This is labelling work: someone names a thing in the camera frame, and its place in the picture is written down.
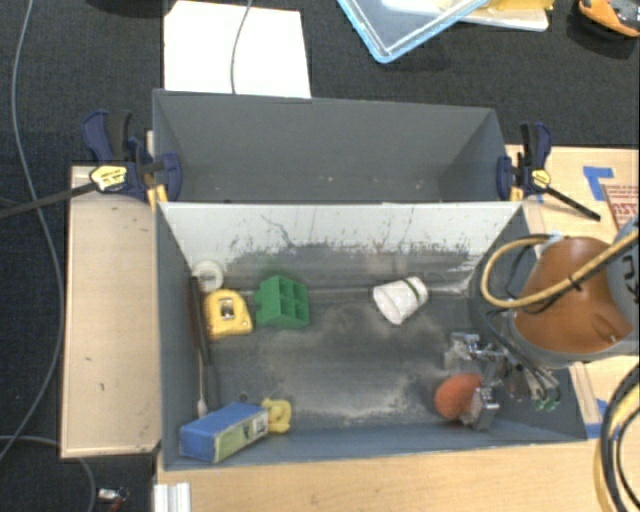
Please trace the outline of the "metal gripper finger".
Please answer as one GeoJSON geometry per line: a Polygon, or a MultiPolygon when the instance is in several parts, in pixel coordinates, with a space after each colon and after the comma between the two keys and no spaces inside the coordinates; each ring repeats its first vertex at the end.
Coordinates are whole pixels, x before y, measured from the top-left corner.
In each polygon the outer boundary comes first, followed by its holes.
{"type": "Polygon", "coordinates": [[[477,333],[453,332],[443,354],[445,370],[486,370],[505,361],[504,350],[477,333]]]}
{"type": "Polygon", "coordinates": [[[460,421],[474,430],[488,430],[499,409],[493,389],[481,386],[474,391],[469,408],[460,415],[460,421]]]}

